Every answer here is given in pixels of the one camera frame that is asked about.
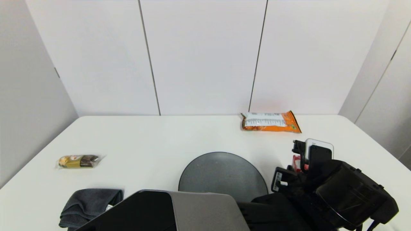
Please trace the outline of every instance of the white wall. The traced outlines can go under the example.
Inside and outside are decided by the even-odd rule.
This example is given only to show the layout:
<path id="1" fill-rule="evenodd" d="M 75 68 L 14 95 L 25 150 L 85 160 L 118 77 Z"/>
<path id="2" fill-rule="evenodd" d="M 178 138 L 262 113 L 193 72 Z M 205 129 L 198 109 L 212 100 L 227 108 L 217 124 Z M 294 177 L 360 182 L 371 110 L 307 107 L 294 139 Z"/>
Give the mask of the white wall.
<path id="1" fill-rule="evenodd" d="M 411 145 L 411 29 L 356 125 L 396 158 Z"/>
<path id="2" fill-rule="evenodd" d="M 0 187 L 77 117 L 25 2 L 0 1 Z"/>
<path id="3" fill-rule="evenodd" d="M 26 0 L 79 116 L 158 115 L 137 0 Z"/>
<path id="4" fill-rule="evenodd" d="M 141 0 L 162 115 L 248 111 L 266 0 Z"/>
<path id="5" fill-rule="evenodd" d="M 371 49 L 339 112 L 355 122 L 387 68 L 411 20 L 411 0 L 391 0 Z"/>
<path id="6" fill-rule="evenodd" d="M 250 111 L 337 114 L 388 2 L 268 1 Z"/>

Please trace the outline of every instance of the black cable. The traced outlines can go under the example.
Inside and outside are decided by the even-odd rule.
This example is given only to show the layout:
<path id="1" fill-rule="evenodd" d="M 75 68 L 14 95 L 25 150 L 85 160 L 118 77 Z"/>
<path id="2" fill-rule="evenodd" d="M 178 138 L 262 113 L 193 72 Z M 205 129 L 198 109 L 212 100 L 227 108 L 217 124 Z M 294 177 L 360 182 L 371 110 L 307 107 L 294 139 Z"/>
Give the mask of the black cable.
<path id="1" fill-rule="evenodd" d="M 369 228 L 367 229 L 367 231 L 372 231 L 374 230 L 375 227 L 377 227 L 377 225 L 379 224 L 378 221 L 373 221 L 372 224 L 369 226 Z"/>
<path id="2" fill-rule="evenodd" d="M 356 231 L 363 231 L 363 225 L 361 224 L 360 226 L 358 226 L 358 227 L 356 228 Z"/>

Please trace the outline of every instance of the white label on bag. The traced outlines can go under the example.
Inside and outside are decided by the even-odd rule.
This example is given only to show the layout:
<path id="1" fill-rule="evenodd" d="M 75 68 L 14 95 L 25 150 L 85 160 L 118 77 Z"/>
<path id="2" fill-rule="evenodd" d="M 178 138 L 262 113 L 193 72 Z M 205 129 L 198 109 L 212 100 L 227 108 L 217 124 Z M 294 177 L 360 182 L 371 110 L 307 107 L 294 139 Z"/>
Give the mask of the white label on bag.
<path id="1" fill-rule="evenodd" d="M 281 181 L 281 178 L 282 178 L 282 173 L 277 172 L 277 174 L 275 175 L 275 181 L 274 181 L 274 187 L 273 187 L 274 191 L 278 192 L 279 187 L 277 186 L 277 182 Z"/>
<path id="2" fill-rule="evenodd" d="M 243 113 L 243 115 L 245 116 L 244 126 L 287 126 L 280 113 Z"/>

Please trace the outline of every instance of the white device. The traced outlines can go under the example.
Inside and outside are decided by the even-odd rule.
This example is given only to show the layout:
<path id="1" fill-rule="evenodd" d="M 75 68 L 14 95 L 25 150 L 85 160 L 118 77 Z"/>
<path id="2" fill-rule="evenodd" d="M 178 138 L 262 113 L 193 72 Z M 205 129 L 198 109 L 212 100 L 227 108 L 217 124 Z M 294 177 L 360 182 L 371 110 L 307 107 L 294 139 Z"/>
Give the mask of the white device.
<path id="1" fill-rule="evenodd" d="M 331 156 L 334 159 L 334 146 L 330 143 L 324 142 L 324 141 L 319 141 L 319 140 L 314 140 L 314 139 L 307 139 L 305 141 L 305 159 L 309 160 L 309 148 L 311 145 L 316 145 L 319 147 L 323 148 L 328 148 L 331 150 Z"/>

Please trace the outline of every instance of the plastic wrapper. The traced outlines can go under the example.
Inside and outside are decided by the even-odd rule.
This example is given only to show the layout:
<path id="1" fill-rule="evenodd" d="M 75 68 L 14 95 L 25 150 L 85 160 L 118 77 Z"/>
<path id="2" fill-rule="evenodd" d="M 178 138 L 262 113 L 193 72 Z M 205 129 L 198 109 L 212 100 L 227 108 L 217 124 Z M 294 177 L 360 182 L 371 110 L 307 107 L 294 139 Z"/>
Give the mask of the plastic wrapper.
<path id="1" fill-rule="evenodd" d="M 58 168 L 62 169 L 78 169 L 78 168 L 94 168 L 102 158 L 97 155 L 70 155 L 63 156 L 58 160 Z"/>
<path id="2" fill-rule="evenodd" d="M 292 111 L 286 113 L 242 113 L 244 130 L 301 133 Z"/>

